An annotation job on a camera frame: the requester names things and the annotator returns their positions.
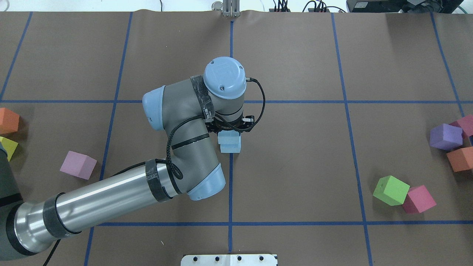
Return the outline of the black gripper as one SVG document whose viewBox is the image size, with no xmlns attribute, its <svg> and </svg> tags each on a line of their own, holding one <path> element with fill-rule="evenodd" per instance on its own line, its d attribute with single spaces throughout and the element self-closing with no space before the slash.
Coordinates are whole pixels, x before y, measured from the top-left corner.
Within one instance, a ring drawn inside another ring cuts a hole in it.
<svg viewBox="0 0 473 266">
<path fill-rule="evenodd" d="M 209 133 L 219 133 L 221 131 L 236 131 L 238 133 L 249 132 L 255 126 L 254 116 L 243 116 L 243 111 L 237 111 L 230 115 L 214 113 L 211 116 L 205 114 L 205 124 Z"/>
</svg>

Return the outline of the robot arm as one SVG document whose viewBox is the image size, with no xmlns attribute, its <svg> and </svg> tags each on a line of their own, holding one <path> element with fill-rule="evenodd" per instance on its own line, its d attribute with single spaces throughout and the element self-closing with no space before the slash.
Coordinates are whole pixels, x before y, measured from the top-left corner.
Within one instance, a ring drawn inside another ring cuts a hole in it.
<svg viewBox="0 0 473 266">
<path fill-rule="evenodd" d="M 43 202 L 24 201 L 1 145 L 1 260 L 34 256 L 83 230 L 180 194 L 199 201 L 220 192 L 226 179 L 209 134 L 234 132 L 230 144 L 240 146 L 241 133 L 256 126 L 258 118 L 243 116 L 249 82 L 262 89 L 240 62 L 222 56 L 202 75 L 145 93 L 149 124 L 167 134 L 166 157 Z"/>
</svg>

